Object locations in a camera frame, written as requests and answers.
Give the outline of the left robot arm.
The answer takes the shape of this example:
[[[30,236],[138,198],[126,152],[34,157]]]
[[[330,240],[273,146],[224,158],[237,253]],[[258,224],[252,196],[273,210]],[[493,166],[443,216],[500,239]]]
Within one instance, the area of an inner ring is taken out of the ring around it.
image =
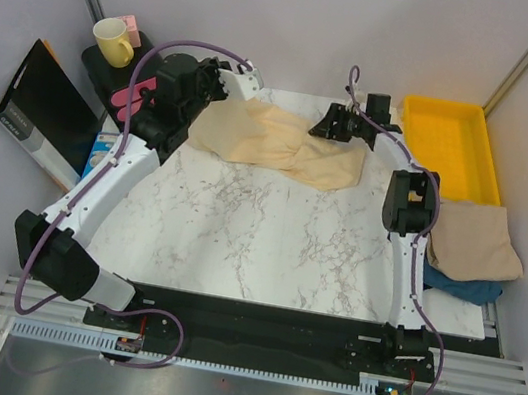
[[[227,78],[240,76],[227,61],[149,49],[128,68],[112,93],[126,104],[122,134],[98,165],[43,212],[23,211],[15,222],[22,275],[33,276],[68,300],[107,308],[120,329],[136,327],[144,311],[135,284],[102,268],[88,247],[129,191],[158,169],[187,139],[206,106],[230,95]]]

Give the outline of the cream yellow t shirt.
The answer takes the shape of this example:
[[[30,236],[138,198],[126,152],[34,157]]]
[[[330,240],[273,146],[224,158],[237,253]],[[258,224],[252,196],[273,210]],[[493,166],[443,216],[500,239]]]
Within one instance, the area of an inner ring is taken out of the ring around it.
[[[310,135],[312,122],[251,99],[210,103],[188,129],[189,146],[225,162],[276,170],[319,191],[359,184],[366,151]]]

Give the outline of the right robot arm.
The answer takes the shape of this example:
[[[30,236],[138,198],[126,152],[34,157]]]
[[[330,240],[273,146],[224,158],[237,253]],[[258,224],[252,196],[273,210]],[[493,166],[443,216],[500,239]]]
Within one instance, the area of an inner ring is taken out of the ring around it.
[[[330,104],[310,130],[311,136],[341,143],[360,138],[378,155],[388,157],[392,175],[382,204],[382,225],[393,252],[393,296],[378,365],[390,375],[427,358],[429,321],[423,318],[423,268],[430,229],[440,209],[439,176],[416,161],[392,123],[388,95],[367,95],[361,106],[354,86],[346,87],[349,104]]]

